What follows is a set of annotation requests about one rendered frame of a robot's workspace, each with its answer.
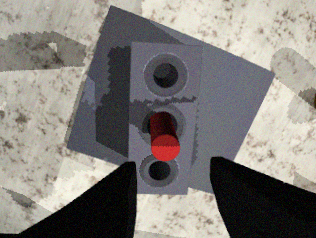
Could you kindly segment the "dark red cylinder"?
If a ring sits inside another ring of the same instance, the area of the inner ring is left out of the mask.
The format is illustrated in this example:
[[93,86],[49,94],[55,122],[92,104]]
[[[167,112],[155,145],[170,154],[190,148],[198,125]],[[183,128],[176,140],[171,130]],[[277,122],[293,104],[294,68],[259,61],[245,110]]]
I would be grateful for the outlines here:
[[161,161],[173,160],[178,155],[179,142],[169,112],[158,111],[150,116],[150,151]]

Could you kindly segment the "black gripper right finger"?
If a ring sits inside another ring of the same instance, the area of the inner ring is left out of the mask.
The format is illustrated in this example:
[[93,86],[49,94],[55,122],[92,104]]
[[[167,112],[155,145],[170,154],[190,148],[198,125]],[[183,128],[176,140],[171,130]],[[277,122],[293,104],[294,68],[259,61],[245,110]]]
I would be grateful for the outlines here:
[[224,158],[210,179],[231,238],[316,238],[316,193]]

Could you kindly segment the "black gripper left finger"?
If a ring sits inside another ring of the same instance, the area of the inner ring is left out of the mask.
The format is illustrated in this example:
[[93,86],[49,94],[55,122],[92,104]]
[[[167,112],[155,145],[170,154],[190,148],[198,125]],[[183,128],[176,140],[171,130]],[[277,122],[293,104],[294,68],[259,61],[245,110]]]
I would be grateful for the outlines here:
[[137,163],[126,161],[20,235],[0,233],[0,238],[133,238],[137,196]]

